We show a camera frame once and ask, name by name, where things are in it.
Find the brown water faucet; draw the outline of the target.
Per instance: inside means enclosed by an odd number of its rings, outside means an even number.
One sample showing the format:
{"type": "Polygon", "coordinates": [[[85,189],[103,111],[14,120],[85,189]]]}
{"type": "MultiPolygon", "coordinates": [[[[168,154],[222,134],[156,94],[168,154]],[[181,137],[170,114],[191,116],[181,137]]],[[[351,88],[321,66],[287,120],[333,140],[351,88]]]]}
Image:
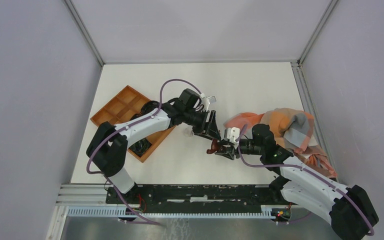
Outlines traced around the brown water faucet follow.
{"type": "Polygon", "coordinates": [[[219,144],[219,141],[217,139],[213,139],[211,141],[211,146],[209,149],[206,150],[206,153],[208,155],[212,155],[212,154],[215,154],[216,152],[220,151],[221,148],[222,148],[222,146],[219,144]]]}

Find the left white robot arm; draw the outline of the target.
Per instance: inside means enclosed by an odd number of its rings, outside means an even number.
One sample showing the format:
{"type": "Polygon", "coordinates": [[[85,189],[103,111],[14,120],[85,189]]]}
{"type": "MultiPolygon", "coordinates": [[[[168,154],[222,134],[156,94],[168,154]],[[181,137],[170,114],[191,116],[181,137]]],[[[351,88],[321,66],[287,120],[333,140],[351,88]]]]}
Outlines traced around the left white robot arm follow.
{"type": "Polygon", "coordinates": [[[99,125],[87,150],[89,162],[94,163],[109,182],[118,189],[118,197],[127,204],[134,202],[138,191],[135,181],[125,169],[128,149],[136,142],[180,124],[192,127],[194,135],[221,140],[214,110],[196,110],[201,96],[187,88],[179,97],[163,103],[160,108],[131,121],[112,125],[108,121],[99,125]]]}

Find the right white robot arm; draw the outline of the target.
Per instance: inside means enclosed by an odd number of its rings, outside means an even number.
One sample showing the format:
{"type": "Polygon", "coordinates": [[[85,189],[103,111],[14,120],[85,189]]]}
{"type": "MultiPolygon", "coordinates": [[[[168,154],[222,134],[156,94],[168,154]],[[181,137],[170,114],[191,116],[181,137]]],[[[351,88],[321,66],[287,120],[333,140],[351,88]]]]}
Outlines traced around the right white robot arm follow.
{"type": "Polygon", "coordinates": [[[342,240],[361,240],[374,235],[379,217],[362,187],[339,183],[304,164],[276,143],[266,124],[254,125],[251,138],[242,138],[245,130],[245,127],[226,129],[223,139],[212,140],[207,153],[241,161],[245,155],[259,156],[258,167],[278,175],[268,191],[273,203],[287,201],[307,209],[330,224],[342,240]]]}

